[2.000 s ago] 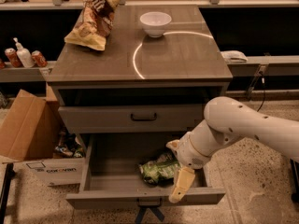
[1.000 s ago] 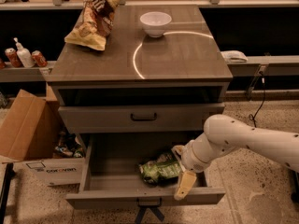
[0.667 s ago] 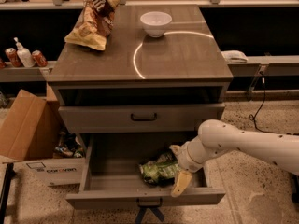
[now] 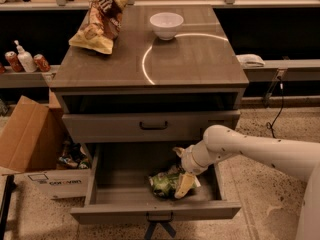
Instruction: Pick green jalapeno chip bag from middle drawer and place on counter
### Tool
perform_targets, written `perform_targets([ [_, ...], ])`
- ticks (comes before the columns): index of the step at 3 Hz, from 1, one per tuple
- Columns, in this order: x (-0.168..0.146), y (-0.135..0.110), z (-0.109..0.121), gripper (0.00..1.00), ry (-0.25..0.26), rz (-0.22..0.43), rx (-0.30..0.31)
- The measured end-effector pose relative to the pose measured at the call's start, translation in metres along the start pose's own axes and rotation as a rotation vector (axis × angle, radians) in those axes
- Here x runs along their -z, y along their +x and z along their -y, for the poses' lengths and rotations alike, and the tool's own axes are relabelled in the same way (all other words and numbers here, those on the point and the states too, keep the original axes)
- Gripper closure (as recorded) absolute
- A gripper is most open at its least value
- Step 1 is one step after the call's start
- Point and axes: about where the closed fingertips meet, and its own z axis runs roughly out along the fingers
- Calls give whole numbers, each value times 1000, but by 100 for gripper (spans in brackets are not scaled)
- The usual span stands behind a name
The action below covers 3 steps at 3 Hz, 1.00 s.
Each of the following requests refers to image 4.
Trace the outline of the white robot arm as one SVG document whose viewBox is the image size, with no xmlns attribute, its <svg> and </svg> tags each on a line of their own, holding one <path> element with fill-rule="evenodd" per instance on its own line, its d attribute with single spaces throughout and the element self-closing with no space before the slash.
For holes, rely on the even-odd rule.
<svg viewBox="0 0 320 240">
<path fill-rule="evenodd" d="M 184 197 L 212 164 L 241 154 L 307 183 L 295 240 L 320 240 L 320 144 L 254 137 L 222 125 L 208 127 L 200 142 L 176 148 L 184 173 L 175 197 Z"/>
</svg>

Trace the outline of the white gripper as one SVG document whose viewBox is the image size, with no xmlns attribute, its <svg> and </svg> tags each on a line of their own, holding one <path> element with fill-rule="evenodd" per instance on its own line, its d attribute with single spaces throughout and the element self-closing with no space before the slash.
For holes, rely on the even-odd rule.
<svg viewBox="0 0 320 240">
<path fill-rule="evenodd" d="M 173 151 L 181 158 L 182 167 L 186 171 L 179 175 L 174 194 L 176 199 L 181 199 L 194 185 L 196 179 L 195 175 L 200 175 L 208 169 L 208 165 L 205 162 L 208 152 L 203 145 L 191 145 L 186 149 L 174 147 Z"/>
</svg>

